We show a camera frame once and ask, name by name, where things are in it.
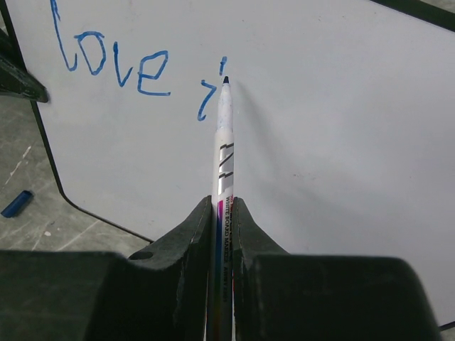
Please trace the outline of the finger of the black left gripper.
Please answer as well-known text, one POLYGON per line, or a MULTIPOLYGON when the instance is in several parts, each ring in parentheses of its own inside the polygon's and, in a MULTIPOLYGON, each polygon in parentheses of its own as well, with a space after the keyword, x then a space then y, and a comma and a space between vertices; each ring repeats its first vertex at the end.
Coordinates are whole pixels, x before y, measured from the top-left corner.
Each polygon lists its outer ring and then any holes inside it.
POLYGON ((1 30, 1 96, 48 102, 46 88, 14 60, 9 36, 1 30))

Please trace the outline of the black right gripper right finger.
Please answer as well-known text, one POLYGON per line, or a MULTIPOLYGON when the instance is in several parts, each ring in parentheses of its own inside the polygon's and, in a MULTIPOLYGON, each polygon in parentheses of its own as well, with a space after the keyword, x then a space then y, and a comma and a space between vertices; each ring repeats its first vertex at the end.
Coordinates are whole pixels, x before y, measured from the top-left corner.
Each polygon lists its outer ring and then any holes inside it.
POLYGON ((439 340, 412 267, 393 257, 296 255, 233 206, 237 340, 439 340))

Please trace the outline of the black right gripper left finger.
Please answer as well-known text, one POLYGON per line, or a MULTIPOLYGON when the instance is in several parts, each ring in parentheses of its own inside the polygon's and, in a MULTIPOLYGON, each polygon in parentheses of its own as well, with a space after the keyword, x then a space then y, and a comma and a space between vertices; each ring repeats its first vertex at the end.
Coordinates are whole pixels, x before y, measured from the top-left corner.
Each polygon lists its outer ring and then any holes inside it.
POLYGON ((2 340, 202 340, 211 202, 124 257, 1 252, 2 340))

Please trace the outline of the blue marker cap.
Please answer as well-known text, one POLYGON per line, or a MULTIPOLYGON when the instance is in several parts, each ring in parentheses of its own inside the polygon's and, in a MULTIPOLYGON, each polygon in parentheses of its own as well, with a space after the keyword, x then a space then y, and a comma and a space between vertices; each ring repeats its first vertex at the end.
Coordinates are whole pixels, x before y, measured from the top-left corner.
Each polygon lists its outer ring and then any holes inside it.
POLYGON ((17 216, 29 204, 32 198, 33 193, 31 191, 23 190, 1 211, 1 216, 5 218, 17 216))

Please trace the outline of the white whiteboard marker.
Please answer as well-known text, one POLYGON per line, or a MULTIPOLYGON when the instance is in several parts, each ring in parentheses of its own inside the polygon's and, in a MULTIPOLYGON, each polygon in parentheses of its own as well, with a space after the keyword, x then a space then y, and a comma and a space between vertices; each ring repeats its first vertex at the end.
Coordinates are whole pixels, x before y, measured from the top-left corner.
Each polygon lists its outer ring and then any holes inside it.
POLYGON ((218 100, 214 140, 207 340, 232 339, 234 149, 233 100, 230 79, 224 76, 218 100))

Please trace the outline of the white whiteboard with black frame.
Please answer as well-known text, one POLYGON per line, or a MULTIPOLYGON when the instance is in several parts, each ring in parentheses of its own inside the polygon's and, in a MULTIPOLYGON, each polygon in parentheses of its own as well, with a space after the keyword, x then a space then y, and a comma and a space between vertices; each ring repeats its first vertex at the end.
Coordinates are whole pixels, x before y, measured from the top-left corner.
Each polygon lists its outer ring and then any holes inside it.
POLYGON ((234 193, 296 254, 396 256, 454 320, 454 15, 420 1, 5 1, 65 199, 147 239, 234 193))

